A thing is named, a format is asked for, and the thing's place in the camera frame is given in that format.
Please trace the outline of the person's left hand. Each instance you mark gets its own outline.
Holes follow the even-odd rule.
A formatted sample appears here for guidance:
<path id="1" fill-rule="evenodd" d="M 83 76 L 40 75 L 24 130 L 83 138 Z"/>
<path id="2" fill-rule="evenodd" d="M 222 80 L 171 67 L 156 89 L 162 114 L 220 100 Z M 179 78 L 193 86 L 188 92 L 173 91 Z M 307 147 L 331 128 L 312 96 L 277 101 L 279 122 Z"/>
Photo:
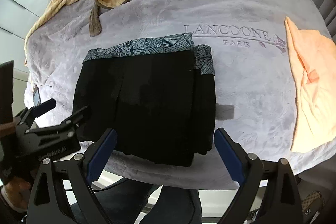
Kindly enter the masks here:
<path id="1" fill-rule="evenodd" d="M 28 208 L 28 201 L 24 198 L 23 192 L 30 190 L 30 188 L 29 182 L 15 177 L 2 187 L 1 194 L 12 209 L 22 213 Z"/>

